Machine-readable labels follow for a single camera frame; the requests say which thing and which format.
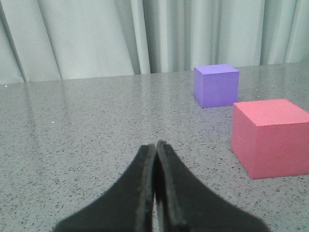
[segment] table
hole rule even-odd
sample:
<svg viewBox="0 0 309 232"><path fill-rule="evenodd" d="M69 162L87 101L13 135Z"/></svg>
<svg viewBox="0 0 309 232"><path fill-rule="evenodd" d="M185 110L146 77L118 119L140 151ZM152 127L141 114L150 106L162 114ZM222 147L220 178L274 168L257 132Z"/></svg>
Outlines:
<svg viewBox="0 0 309 232"><path fill-rule="evenodd" d="M238 69L239 101L287 98L309 111L308 62ZM309 175L251 180L231 130L232 106L194 100L193 72L0 85L0 231L51 231L159 139L271 231L309 231Z"/></svg>

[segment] purple cube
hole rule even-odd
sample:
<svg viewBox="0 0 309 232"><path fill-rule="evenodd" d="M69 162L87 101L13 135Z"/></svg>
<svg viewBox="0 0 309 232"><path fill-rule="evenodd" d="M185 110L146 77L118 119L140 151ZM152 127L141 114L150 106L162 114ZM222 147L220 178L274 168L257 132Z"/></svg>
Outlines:
<svg viewBox="0 0 309 232"><path fill-rule="evenodd" d="M238 101L239 71L227 64L194 67L194 97L202 108Z"/></svg>

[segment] white curtain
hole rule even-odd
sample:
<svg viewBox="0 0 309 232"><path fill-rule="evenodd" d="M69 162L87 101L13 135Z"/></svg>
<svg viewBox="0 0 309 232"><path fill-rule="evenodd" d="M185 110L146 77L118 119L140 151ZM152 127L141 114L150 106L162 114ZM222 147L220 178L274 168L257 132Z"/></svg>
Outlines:
<svg viewBox="0 0 309 232"><path fill-rule="evenodd" d="M308 0L1 0L0 84L309 60Z"/></svg>

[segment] foam block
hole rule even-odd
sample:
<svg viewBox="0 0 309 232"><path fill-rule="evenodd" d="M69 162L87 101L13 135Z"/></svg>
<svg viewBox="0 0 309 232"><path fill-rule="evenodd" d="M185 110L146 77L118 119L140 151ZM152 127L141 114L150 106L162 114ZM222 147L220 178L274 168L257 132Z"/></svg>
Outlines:
<svg viewBox="0 0 309 232"><path fill-rule="evenodd" d="M194 67L194 97L202 108L238 101L239 71L227 64Z"/></svg>
<svg viewBox="0 0 309 232"><path fill-rule="evenodd" d="M286 99L237 102L231 146L252 179L309 174L309 113Z"/></svg>

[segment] speckled granite surface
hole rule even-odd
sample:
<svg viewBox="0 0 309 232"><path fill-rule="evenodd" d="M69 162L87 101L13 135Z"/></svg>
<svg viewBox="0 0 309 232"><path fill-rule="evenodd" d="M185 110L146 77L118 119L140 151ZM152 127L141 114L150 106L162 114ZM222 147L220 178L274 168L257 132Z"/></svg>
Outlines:
<svg viewBox="0 0 309 232"><path fill-rule="evenodd" d="M239 70L239 101L287 98L309 111L309 63ZM309 175L251 180L231 151L231 122L231 106L194 100L193 72L0 85L0 231L51 231L106 191L141 144L164 139L273 232L308 232Z"/></svg>

